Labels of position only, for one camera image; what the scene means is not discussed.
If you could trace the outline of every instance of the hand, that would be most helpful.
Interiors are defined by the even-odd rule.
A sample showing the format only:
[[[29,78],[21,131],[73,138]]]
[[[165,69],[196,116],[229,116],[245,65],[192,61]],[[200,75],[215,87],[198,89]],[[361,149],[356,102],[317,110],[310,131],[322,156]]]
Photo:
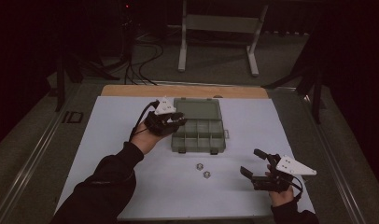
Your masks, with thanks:
[[[294,200],[294,189],[292,186],[289,186],[288,190],[280,193],[276,191],[269,191],[269,197],[272,201],[272,207],[277,207]]]
[[[146,124],[141,122],[133,136],[131,143],[135,144],[144,155],[148,154],[155,145],[166,136],[157,136],[147,129]]]

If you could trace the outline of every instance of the black jacket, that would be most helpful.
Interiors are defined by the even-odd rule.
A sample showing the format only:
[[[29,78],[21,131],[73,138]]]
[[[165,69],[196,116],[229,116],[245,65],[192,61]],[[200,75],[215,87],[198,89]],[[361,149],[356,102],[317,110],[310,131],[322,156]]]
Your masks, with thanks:
[[[94,174],[76,185],[50,223],[117,223],[117,216],[131,200],[136,187],[133,168],[142,159],[140,149],[128,142],[117,155],[104,157]],[[272,211],[278,224],[318,223],[314,222],[317,221],[315,214],[298,213],[296,203],[287,203]]]

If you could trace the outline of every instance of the dark background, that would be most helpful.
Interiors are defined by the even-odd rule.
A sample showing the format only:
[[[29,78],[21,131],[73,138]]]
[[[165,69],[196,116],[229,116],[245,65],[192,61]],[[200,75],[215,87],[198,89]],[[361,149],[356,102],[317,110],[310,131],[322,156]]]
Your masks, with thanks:
[[[166,24],[180,24],[181,4],[156,2],[127,1],[133,8],[125,13],[133,13],[143,29],[164,36]],[[250,7],[233,1],[194,2],[189,11],[254,15],[243,9]],[[379,1],[315,2],[274,2],[263,31],[312,34],[296,68],[322,61],[324,84],[379,180]],[[0,141],[49,92],[46,77],[56,71],[61,44],[96,62],[101,55],[119,56],[127,50],[120,43],[116,4],[112,0],[0,1]],[[116,35],[117,42],[106,45],[106,34]]]

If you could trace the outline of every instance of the white table surface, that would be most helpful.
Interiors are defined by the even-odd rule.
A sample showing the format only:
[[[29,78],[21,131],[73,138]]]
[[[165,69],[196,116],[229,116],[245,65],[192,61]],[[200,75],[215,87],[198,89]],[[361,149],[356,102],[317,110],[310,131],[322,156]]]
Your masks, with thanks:
[[[74,186],[92,174],[106,155],[117,154],[127,141],[146,105],[156,98],[99,96],[77,155],[64,185],[59,206]],[[218,155],[172,152],[171,140],[162,139],[134,168],[137,187],[118,219],[186,219],[269,216],[266,191],[255,191],[240,174],[244,166],[264,176],[267,161],[253,154],[259,148],[270,154],[294,158],[270,99],[219,99],[226,149]],[[202,171],[196,164],[204,166]],[[204,171],[210,178],[204,178]],[[309,195],[299,201],[299,211],[314,208]]]

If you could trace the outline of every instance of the plastic organizer box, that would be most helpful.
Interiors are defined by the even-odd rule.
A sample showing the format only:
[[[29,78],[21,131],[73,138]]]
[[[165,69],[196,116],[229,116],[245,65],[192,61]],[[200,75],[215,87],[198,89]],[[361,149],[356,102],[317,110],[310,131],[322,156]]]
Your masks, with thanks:
[[[172,135],[174,152],[208,152],[212,155],[224,152],[224,127],[217,99],[175,98],[174,106],[187,119],[187,123]]]

